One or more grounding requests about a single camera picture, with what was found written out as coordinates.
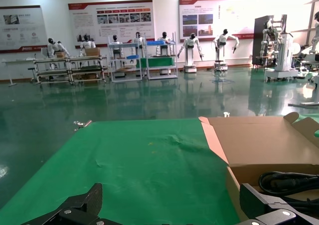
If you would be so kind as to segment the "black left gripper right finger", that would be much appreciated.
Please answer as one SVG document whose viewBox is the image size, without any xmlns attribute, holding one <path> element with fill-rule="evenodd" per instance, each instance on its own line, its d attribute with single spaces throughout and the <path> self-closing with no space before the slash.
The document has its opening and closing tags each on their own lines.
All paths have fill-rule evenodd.
<svg viewBox="0 0 319 225">
<path fill-rule="evenodd" d="M 251 185 L 240 185 L 240 207 L 247 220 L 241 225 L 317 225 L 319 220 L 298 212 L 283 199 L 264 195 Z"/>
</svg>

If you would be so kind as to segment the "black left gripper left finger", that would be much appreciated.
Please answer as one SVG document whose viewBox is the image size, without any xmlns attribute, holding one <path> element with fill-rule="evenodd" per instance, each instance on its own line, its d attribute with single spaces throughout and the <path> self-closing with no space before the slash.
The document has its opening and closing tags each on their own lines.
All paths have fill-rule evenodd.
<svg viewBox="0 0 319 225">
<path fill-rule="evenodd" d="M 116 225 L 99 217 L 102 208 L 102 184 L 95 183 L 81 195 L 68 197 L 57 209 L 25 222 L 25 225 Z"/>
</svg>

